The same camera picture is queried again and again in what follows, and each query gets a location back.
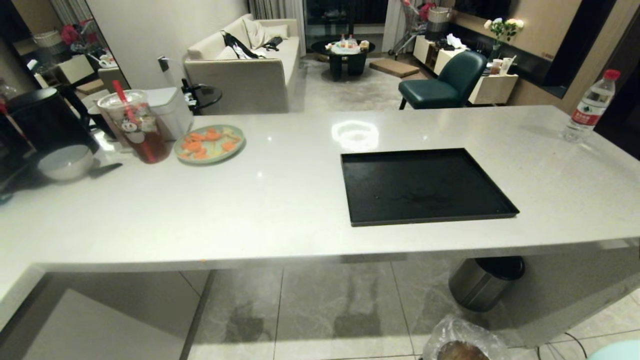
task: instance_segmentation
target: black coffee table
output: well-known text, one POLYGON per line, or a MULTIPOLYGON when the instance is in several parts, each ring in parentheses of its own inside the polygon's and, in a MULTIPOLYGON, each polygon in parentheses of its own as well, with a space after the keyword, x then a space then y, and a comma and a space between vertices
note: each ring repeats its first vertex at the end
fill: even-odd
POLYGON ((336 41, 339 41, 339 40, 318 41, 313 45, 311 45, 311 49, 318 54, 329 56, 329 68, 331 69, 331 75, 334 81, 338 81, 342 75, 342 59, 343 58, 348 58, 347 74, 352 76, 362 75, 362 72, 364 72, 365 62, 367 61, 367 54, 374 51, 376 49, 376 46, 372 42, 370 42, 368 50, 360 51, 360 53, 353 54, 353 55, 337 55, 337 54, 334 54, 331 50, 327 50, 324 48, 326 44, 329 44, 330 42, 336 42, 336 41))

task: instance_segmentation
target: kitchen counter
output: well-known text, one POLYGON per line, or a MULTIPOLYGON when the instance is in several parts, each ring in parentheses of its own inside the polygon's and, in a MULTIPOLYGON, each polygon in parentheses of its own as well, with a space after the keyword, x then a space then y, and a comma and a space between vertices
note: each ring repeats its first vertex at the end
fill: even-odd
POLYGON ((208 167, 174 155, 146 165, 107 153, 124 166, 20 192, 0 206, 0 327, 50 271, 636 246, 640 162, 598 134, 584 145, 563 141, 567 120, 552 106, 198 117, 194 127, 240 127, 245 148, 208 167), (357 138, 338 141, 354 129, 357 138), (519 208, 517 217, 351 227, 340 153, 453 147, 471 153, 519 208))

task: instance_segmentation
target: television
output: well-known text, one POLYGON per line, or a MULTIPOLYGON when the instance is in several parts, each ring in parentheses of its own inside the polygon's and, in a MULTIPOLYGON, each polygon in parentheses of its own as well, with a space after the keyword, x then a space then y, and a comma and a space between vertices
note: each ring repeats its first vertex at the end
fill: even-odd
POLYGON ((511 0, 456 0, 454 9, 459 12, 481 17, 496 19, 509 17, 511 0))

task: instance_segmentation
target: dark green chair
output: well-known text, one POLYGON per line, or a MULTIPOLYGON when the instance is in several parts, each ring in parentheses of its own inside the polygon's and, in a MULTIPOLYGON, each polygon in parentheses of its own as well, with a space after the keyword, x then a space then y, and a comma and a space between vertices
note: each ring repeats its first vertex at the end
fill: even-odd
POLYGON ((471 95, 486 66, 486 58, 464 51, 444 66, 435 80, 407 80, 398 85, 402 94, 400 110, 407 102, 414 109, 461 108, 471 95))

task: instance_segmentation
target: vase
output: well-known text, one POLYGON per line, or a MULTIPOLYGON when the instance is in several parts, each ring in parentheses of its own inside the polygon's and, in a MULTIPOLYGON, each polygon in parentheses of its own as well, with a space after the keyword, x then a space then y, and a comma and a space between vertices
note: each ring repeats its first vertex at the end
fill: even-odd
POLYGON ((502 42, 500 43, 495 43, 493 45, 493 49, 491 51, 491 54, 489 54, 489 57, 487 58, 488 62, 492 62, 493 59, 499 59, 500 58, 500 49, 502 48, 502 42))

